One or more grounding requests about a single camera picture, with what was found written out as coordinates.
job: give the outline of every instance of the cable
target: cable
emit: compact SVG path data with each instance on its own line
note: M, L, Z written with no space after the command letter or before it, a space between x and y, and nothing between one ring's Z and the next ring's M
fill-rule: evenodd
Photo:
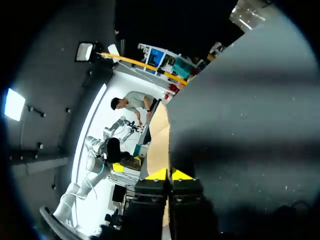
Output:
M136 141L137 141L138 139L127 139L127 140L125 140L125 141L124 141L124 145L125 145L126 148L128 148L128 146L127 146L127 144L126 144L126 141L130 141L130 140L136 140Z
M126 129L126 125L123 126L123 130L122 130L121 132L118 132L118 133L116 133L116 134L113 134L113 136L116 136L116 135L122 133L125 129Z
M24 134L24 129L25 129L25 120L27 118L27 113L24 113L23 119L22 119L22 126L21 126L21 132L20 132L20 151L22 150L22 137Z

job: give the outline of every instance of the light panel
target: light panel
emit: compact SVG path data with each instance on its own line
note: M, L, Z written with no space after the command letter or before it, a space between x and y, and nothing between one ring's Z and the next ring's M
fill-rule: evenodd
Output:
M5 99L4 114L13 120L20 121L25 102L26 99L23 96L9 88Z

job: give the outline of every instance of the white cable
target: white cable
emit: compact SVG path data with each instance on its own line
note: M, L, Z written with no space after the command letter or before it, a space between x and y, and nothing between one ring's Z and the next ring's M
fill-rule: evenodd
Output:
M121 132L118 132L118 133L116 133L116 134L113 134L113 136L116 136L116 135L122 133L125 129L126 129L126 125L123 126L123 130L122 130Z

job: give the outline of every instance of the gray surface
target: gray surface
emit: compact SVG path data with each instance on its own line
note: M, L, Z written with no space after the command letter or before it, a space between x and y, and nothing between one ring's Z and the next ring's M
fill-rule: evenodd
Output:
M319 79L303 36L277 18L236 41L167 105L171 166L200 178L221 231L242 231L244 211L316 200Z
M13 184L16 187L16 194L20 200L20 205L24 208L24 215L30 217L31 225L33 220L39 221L41 215L39 208L46 205L51 211L54 211L59 204L57 192L51 188L54 183L56 169L51 168L29 176L18 177L14 179Z
M27 177L50 169L55 169L66 165L69 161L68 157L50 159L47 161L38 161L32 163L21 163L11 167L11 173L14 178Z

